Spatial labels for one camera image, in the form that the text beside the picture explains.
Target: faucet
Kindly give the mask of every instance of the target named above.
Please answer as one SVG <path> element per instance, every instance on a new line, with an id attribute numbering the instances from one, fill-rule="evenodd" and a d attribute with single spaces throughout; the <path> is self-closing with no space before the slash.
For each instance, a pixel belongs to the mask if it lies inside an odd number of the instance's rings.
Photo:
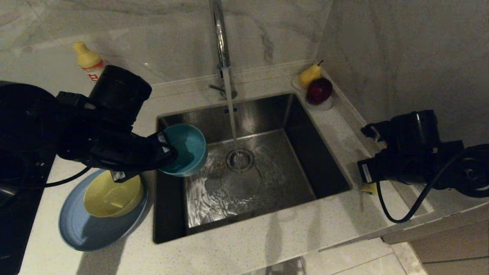
<path id="1" fill-rule="evenodd" d="M 229 51 L 227 49 L 226 27 L 224 24 L 224 13 L 222 12 L 222 2 L 221 0 L 209 0 L 209 5 L 211 8 L 212 21 L 214 23 L 214 31 L 216 34 L 216 46 L 219 55 L 219 64 L 217 67 L 219 70 L 219 77 L 221 79 L 220 86 L 210 84 L 209 87 L 218 90 L 221 96 L 226 98 L 222 69 L 228 68 L 229 77 L 231 77 L 231 62 L 229 61 Z M 235 98 L 237 94 L 238 93 L 232 89 L 231 97 Z"/>

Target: stainless steel sink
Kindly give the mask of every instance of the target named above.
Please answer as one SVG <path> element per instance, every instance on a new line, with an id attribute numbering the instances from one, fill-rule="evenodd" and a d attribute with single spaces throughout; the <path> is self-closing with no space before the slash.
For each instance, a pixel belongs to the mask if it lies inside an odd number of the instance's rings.
<path id="1" fill-rule="evenodd" d="M 162 243 L 349 189 L 294 94 L 161 117 L 160 129 L 188 123 L 207 141 L 198 174 L 157 173 L 154 241 Z"/>

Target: marble backsplash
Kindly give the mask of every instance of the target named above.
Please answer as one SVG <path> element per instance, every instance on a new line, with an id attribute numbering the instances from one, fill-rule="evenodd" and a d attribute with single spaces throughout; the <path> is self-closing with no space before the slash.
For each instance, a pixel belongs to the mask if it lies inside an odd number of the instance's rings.
<path id="1" fill-rule="evenodd" d="M 489 1 L 340 1 L 317 60 L 367 122 L 434 109 L 442 140 L 489 137 Z"/>
<path id="2" fill-rule="evenodd" d="M 332 0 L 223 0 L 234 72 L 315 57 Z M 151 84 L 216 73 L 206 0 L 2 0 L 0 76 L 57 93 L 89 89 L 70 44 Z"/>

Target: blue plate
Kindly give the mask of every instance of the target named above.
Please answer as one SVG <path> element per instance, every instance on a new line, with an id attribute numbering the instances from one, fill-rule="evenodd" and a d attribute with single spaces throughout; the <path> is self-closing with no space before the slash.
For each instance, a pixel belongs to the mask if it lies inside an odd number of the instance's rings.
<path id="1" fill-rule="evenodd" d="M 62 239 L 78 251 L 104 248 L 129 234 L 142 218 L 148 201 L 148 189 L 144 186 L 141 202 L 131 212 L 117 218 L 97 218 L 90 215 L 83 205 L 83 196 L 90 184 L 105 170 L 98 170 L 82 180 L 69 194 L 61 208 L 59 230 Z"/>

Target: electric cord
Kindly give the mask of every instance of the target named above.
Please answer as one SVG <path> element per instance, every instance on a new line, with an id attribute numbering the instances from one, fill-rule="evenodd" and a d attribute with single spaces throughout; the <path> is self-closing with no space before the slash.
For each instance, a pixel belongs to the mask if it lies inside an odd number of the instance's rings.
<path id="1" fill-rule="evenodd" d="M 64 180 L 61 180 L 61 181 L 57 181 L 57 182 L 53 182 L 53 183 L 46 183 L 46 184 L 43 184 L 43 185 L 33 185 L 33 184 L 9 184 L 9 183 L 5 183 L 4 181 L 0 182 L 1 185 L 6 185 L 6 186 L 9 186 L 9 187 L 16 187 L 16 188 L 22 188 L 22 189 L 42 189 L 42 188 L 47 188 L 47 187 L 54 187 L 54 186 L 59 186 L 59 185 L 62 185 L 62 184 L 65 184 L 65 183 L 68 183 L 74 179 L 77 179 L 79 178 L 80 176 L 84 175 L 85 173 L 87 173 L 92 167 L 85 167 L 83 170 L 81 170 L 80 172 L 76 173 L 75 175 L 69 177 L 69 178 L 66 178 Z"/>
<path id="2" fill-rule="evenodd" d="M 476 150 L 476 149 L 480 149 L 480 148 L 488 148 L 489 145 L 487 144 L 482 144 L 482 145 L 478 145 L 478 146 L 473 146 L 473 147 L 470 147 L 470 148 L 467 148 L 466 150 L 464 150 L 463 152 L 459 153 L 458 155 L 454 156 L 449 162 L 447 162 L 442 169 L 440 169 L 440 171 L 436 174 L 436 176 L 433 178 L 433 180 L 428 183 L 423 191 L 421 192 L 420 196 L 417 198 L 417 200 L 414 202 L 413 206 L 411 207 L 411 209 L 409 210 L 409 212 L 404 216 L 404 218 L 400 219 L 400 220 L 396 220 L 394 219 L 390 214 L 389 214 L 389 211 L 387 211 L 387 207 L 385 206 L 385 202 L 384 202 L 384 199 L 382 198 L 382 191 L 380 190 L 380 181 L 377 182 L 377 193 L 378 193 L 378 199 L 380 200 L 380 205 L 382 206 L 382 210 L 384 211 L 385 215 L 387 216 L 387 219 L 389 219 L 389 221 L 393 222 L 393 223 L 396 223 L 396 224 L 400 224 L 400 223 L 404 223 L 404 222 L 407 222 L 409 219 L 411 219 L 411 217 L 416 213 L 416 211 L 418 211 L 418 208 L 420 208 L 421 206 L 421 203 L 423 202 L 423 200 L 426 198 L 426 196 L 428 195 L 428 192 L 431 190 L 431 188 L 438 182 L 438 180 L 440 179 L 440 177 L 442 176 L 442 174 L 445 172 L 445 170 L 447 170 L 447 168 L 454 162 L 456 161 L 459 157 L 461 157 L 464 153 L 468 152 L 468 151 L 473 151 L 473 150 Z"/>

